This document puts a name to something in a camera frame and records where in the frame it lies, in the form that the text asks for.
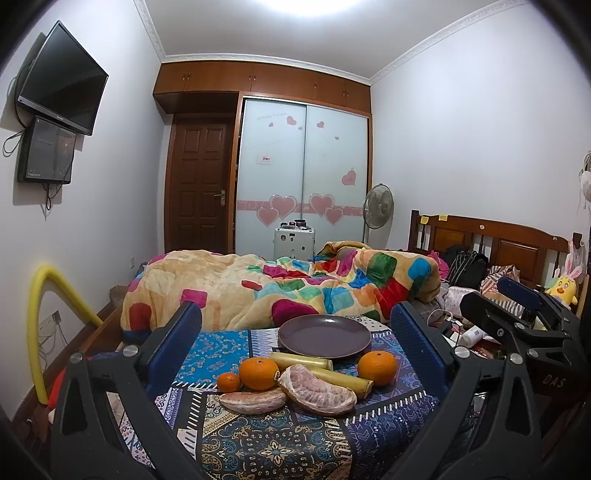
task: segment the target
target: black box below television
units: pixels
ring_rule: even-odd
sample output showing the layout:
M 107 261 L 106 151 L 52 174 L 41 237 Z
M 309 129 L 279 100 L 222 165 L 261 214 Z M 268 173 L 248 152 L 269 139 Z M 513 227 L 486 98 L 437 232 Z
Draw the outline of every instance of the black box below television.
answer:
M 17 180 L 70 183 L 76 134 L 35 116 L 22 135 Z

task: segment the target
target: yellow plush toy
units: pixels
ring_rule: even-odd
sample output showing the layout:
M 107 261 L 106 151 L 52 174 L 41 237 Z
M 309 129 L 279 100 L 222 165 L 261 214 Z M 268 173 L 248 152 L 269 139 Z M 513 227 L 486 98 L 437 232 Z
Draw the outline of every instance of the yellow plush toy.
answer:
M 555 297 L 562 305 L 569 307 L 570 304 L 576 305 L 577 301 L 577 277 L 583 272 L 581 266 L 573 268 L 573 256 L 568 254 L 564 264 L 565 275 L 560 277 L 560 269 L 554 272 L 554 283 L 545 292 Z

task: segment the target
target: plate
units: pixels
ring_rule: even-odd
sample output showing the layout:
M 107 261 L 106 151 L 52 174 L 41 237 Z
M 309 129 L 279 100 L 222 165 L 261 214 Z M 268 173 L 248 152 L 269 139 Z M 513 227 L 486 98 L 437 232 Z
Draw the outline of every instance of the plate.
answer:
M 366 327 L 336 315 L 303 315 L 288 320 L 279 327 L 278 337 L 291 352 L 319 358 L 354 355 L 371 343 Z

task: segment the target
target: headboard panel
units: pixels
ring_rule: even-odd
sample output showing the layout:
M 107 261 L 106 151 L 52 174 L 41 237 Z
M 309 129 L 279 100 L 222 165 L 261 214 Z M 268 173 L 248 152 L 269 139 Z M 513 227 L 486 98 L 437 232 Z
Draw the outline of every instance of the headboard panel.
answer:
M 569 251 L 566 238 L 532 227 L 453 215 L 421 216 L 418 210 L 413 210 L 411 215 L 408 251 L 427 255 L 432 250 L 442 252 L 455 244 L 472 249 L 478 236 L 480 253 L 483 253 L 484 238 L 492 238 L 491 265 L 515 264 L 521 270 L 521 282 L 530 287 L 543 284 L 548 250 L 557 252 L 554 268 L 559 266 L 560 253 Z M 580 245 L 581 237 L 579 233 L 573 234 L 576 245 L 577 242 Z

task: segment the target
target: patterned tablecloth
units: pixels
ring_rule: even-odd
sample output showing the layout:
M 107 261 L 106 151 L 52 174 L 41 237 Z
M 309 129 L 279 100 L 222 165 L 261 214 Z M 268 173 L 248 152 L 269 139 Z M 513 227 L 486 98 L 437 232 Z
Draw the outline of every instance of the patterned tablecloth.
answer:
M 238 373 L 240 361 L 250 356 L 279 351 L 278 329 L 202 332 L 156 405 L 212 479 L 378 479 L 426 422 L 437 399 L 425 393 L 388 327 L 353 318 L 372 332 L 372 349 L 392 352 L 400 367 L 394 384 L 374 388 L 352 414 L 322 418 L 288 402 L 267 415 L 243 416 L 220 405 L 217 376 Z M 356 375 L 358 359 L 335 362 L 335 370 Z M 132 456 L 151 466 L 126 415 L 121 433 Z

